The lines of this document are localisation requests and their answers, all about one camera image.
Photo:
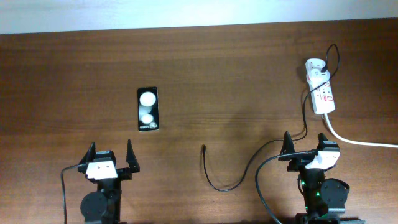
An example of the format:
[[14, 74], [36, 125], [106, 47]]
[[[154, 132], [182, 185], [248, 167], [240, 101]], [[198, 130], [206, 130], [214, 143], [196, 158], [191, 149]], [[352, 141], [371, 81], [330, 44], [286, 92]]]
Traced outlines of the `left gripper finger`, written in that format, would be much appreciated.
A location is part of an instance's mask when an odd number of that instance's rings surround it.
[[140, 172], [140, 166], [132, 148], [132, 142], [127, 140], [126, 162], [129, 165], [131, 172]]
[[88, 164], [90, 163], [96, 154], [96, 146], [95, 143], [92, 142], [87, 153], [83, 156], [83, 158], [81, 159], [81, 161], [79, 162], [79, 164]]

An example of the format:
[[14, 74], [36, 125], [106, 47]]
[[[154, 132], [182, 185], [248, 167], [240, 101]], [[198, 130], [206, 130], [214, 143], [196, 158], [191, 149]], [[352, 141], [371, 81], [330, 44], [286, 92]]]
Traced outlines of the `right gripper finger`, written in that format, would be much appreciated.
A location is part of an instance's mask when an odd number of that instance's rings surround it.
[[328, 139], [326, 138], [326, 136], [323, 133], [320, 133], [318, 135], [318, 146], [317, 149], [318, 150], [324, 150], [324, 148], [327, 147], [328, 144]]
[[284, 133], [284, 139], [283, 139], [283, 145], [280, 151], [280, 155], [287, 155], [287, 154], [291, 154], [294, 153], [295, 149], [294, 149], [294, 144], [293, 144], [293, 140], [291, 138], [291, 135], [288, 131], [286, 131]]

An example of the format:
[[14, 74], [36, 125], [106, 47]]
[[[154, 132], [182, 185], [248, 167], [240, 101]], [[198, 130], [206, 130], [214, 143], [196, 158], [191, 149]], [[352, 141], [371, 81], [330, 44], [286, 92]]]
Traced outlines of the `black Samsung smartphone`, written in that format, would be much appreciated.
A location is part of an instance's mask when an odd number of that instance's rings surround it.
[[155, 131], [160, 128], [159, 97], [156, 86], [139, 88], [137, 90], [138, 130]]

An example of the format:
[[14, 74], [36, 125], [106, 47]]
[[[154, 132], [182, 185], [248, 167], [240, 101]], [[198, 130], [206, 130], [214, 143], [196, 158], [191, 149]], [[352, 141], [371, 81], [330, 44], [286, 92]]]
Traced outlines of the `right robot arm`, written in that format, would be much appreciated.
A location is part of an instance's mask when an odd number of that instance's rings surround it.
[[359, 218], [343, 218], [350, 186], [339, 179], [325, 177], [340, 157], [340, 148], [323, 133], [318, 145], [309, 151], [296, 152], [293, 140], [285, 132], [279, 161], [287, 161], [287, 171], [298, 173], [298, 185], [305, 202], [305, 213], [295, 216], [295, 223], [365, 223]]

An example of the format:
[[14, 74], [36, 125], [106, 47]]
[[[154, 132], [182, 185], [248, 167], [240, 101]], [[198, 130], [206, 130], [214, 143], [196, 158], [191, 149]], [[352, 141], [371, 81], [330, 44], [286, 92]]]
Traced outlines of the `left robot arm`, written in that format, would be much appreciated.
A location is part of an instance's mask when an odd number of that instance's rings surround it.
[[97, 189], [88, 193], [80, 204], [85, 223], [120, 222], [121, 182], [132, 180], [132, 175], [140, 172], [130, 140], [127, 141], [126, 162], [127, 167], [117, 168], [113, 151], [97, 151], [95, 143], [91, 144], [78, 168], [78, 172], [97, 185]]

